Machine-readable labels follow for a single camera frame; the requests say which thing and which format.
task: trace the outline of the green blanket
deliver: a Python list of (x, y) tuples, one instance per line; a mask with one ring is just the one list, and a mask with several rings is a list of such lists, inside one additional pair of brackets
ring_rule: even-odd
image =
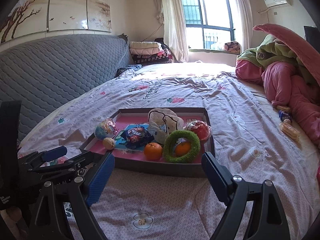
[(282, 44), (281, 41), (271, 34), (266, 36), (259, 47), (247, 49), (237, 57), (238, 59), (248, 60), (263, 69), (266, 69), (276, 61), (287, 62), (298, 68), (303, 66), (297, 55), (287, 45)]

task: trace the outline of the tray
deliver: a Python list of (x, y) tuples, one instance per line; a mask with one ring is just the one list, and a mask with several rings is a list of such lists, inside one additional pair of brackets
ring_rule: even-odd
[[(128, 125), (147, 126), (148, 113), (151, 109), (152, 108), (119, 109), (110, 116), (116, 123), (117, 134), (125, 130)], [(169, 109), (181, 117), (185, 124), (193, 120), (201, 120), (211, 126), (208, 113), (203, 107), (173, 107)], [(206, 143), (202, 144), (201, 152), (193, 163), (188, 164), (167, 163), (163, 157), (159, 161), (148, 161), (142, 152), (143, 147), (141, 149), (130, 150), (121, 145), (120, 136), (118, 139), (119, 140), (116, 141), (116, 148), (109, 152), (112, 152), (115, 157), (116, 168), (130, 171), (175, 177), (204, 178), (205, 174), (201, 167), (201, 155), (206, 151), (210, 151), (215, 156), (213, 136), (211, 136)], [(98, 140), (94, 134), (80, 146), (80, 150), (81, 152), (106, 153), (102, 141)]]

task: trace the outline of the cherry blossom painting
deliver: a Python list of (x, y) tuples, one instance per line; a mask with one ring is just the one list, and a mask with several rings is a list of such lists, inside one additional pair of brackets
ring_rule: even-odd
[(91, 30), (111, 32), (108, 0), (88, 0), (88, 26)]
[(0, 43), (31, 33), (89, 28), (111, 32), (108, 0), (19, 0), (0, 26)]
[(19, 0), (0, 26), (1, 43), (46, 30), (48, 0)]
[(86, 0), (50, 0), (49, 31), (88, 29)]

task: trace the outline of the screw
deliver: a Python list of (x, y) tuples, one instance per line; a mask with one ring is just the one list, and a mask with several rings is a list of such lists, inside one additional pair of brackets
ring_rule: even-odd
[(236, 175), (236, 176), (233, 176), (233, 180), (236, 182), (240, 182), (242, 180), (242, 178), (240, 176)]
[(272, 181), (271, 180), (266, 180), (265, 182), (264, 182), (267, 186), (269, 186), (269, 187), (271, 187), (272, 186)]
[(45, 187), (50, 187), (50, 186), (51, 186), (51, 181), (46, 181), (46, 182), (44, 183), (44, 186), (45, 186)]
[(82, 177), (76, 177), (75, 178), (75, 183), (80, 183), (83, 181), (83, 178)]

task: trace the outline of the windowsill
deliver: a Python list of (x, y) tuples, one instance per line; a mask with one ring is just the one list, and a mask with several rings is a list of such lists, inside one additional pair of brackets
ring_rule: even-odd
[(189, 49), (190, 52), (212, 52), (212, 53), (226, 53), (226, 54), (233, 54), (233, 55), (240, 55), (240, 53), (232, 53), (225, 50), (213, 50), (213, 49)]

